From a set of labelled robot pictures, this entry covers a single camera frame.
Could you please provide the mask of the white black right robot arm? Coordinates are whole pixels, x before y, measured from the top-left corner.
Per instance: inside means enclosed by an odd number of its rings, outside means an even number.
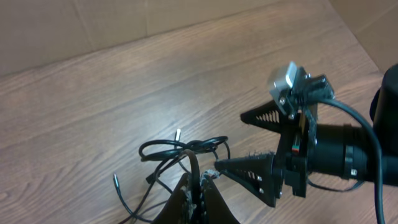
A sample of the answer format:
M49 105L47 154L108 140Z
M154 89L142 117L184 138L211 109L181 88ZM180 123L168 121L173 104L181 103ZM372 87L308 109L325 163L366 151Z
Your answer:
M311 77L294 63L270 82L272 101L241 115L241 121L280 136L276 152L215 163L215 168L274 207L282 187L305 197L309 175L321 173L397 185L397 67L376 92L370 121L335 99L326 76Z

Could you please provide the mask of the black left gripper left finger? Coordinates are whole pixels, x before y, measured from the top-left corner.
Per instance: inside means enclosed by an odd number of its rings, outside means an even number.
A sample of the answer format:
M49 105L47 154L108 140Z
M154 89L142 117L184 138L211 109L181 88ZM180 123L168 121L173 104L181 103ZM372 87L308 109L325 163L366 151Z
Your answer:
M195 211L192 175L183 174L152 224L189 224Z

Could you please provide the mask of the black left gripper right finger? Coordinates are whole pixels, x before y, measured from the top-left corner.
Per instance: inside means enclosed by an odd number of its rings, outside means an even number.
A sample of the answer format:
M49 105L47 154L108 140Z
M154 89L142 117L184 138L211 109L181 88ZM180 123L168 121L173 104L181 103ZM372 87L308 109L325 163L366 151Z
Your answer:
M239 224L213 182L217 173L205 172L201 175L201 219L206 224Z

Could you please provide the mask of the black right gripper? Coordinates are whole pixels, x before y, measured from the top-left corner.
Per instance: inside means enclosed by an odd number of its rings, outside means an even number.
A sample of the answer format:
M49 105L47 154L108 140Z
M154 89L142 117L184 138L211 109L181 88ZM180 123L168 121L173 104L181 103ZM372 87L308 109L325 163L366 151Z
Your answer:
M240 114L243 123L280 134L277 154L255 154L217 160L215 169L242 185L269 207L275 207L282 186L294 196L306 197L308 148L315 145L318 105L284 115L274 101Z

